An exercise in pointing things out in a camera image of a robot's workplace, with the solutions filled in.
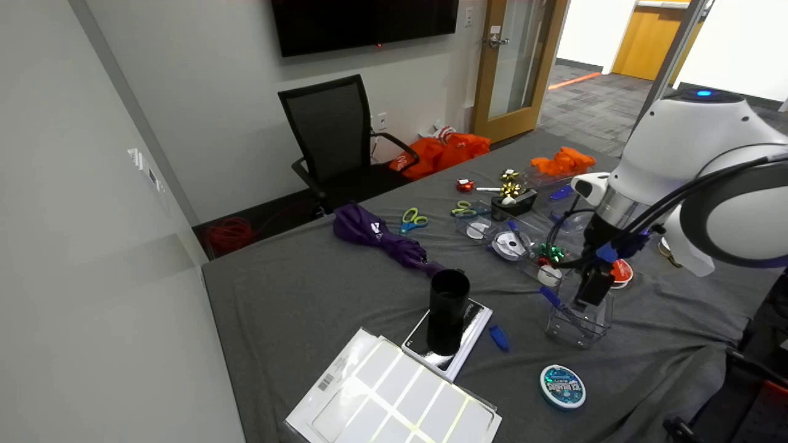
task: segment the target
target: chair armrest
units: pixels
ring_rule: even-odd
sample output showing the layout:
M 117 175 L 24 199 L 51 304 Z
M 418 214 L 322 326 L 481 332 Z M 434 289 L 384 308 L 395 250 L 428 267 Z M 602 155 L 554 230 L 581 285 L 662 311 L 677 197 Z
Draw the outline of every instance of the chair armrest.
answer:
M 412 164 L 407 168 L 401 168 L 400 173 L 407 173 L 412 165 L 417 165 L 422 159 L 417 155 L 417 151 L 412 151 L 404 141 L 395 139 L 392 133 L 372 133 L 372 139 L 386 139 L 389 144 L 395 144 L 400 151 L 412 155 Z
M 317 199 L 328 199 L 328 192 L 305 171 L 305 161 L 303 159 L 299 159 L 290 168 L 317 196 Z

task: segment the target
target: baseboard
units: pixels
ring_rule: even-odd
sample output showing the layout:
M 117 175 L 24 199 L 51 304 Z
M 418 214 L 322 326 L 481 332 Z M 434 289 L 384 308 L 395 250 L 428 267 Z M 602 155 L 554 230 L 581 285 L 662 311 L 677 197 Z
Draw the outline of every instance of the baseboard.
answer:
M 711 87 L 683 81 L 677 88 L 711 88 Z M 730 92 L 730 93 L 746 100 L 746 103 L 753 108 L 780 111 L 780 106 L 783 106 L 783 101 L 770 101 L 764 97 L 750 97 L 750 93 L 738 93 L 738 92 Z
M 575 63 L 575 60 L 557 60 L 557 65 L 567 65 L 567 68 L 577 68 L 577 70 L 588 70 L 588 72 L 602 72 L 599 65 L 585 65 L 585 63 Z

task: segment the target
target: black cup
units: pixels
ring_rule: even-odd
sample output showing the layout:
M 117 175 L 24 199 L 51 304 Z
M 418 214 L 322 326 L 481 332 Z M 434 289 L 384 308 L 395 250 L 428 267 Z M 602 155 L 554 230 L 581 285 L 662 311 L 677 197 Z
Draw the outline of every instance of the black cup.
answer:
M 470 280 L 464 272 L 444 269 L 431 280 L 426 346 L 436 356 L 455 356 L 464 341 Z

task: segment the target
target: table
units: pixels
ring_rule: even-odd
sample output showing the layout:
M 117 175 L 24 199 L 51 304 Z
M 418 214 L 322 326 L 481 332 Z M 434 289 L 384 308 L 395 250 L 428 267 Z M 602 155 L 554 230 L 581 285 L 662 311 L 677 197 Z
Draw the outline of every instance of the table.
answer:
M 610 295 L 610 332 L 597 347 L 550 341 L 553 308 L 537 280 L 460 237 L 449 210 L 460 199 L 458 178 L 495 184 L 501 171 L 524 171 L 529 159 L 561 145 L 535 133 L 362 208 L 397 230 L 400 214 L 417 205 L 431 224 L 412 240 L 431 262 L 464 269 L 470 295 L 507 332 L 511 356 L 484 337 L 455 380 L 501 410 L 497 440 L 665 440 L 662 419 L 692 419 L 719 390 L 724 347 L 741 337 L 775 274 L 719 263 L 710 278 L 695 278 L 649 247 L 631 262 L 636 280 Z M 358 328 L 401 342 L 426 311 L 424 274 L 336 240 L 331 224 L 322 218 L 204 267 L 248 443 L 301 440 L 283 421 Z M 585 410 L 560 411 L 543 399 L 537 374 L 554 363 L 585 376 Z

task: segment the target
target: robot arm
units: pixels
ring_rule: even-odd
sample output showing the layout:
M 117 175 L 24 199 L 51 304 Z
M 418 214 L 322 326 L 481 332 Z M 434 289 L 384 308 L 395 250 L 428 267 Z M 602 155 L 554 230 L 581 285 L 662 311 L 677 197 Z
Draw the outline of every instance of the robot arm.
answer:
M 711 260 L 736 267 L 788 267 L 788 139 L 743 100 L 687 88 L 637 123 L 618 168 L 577 178 L 575 189 L 599 202 L 586 228 L 577 301 L 599 305 L 610 262 L 644 247 L 665 220 L 673 260 L 697 277 Z

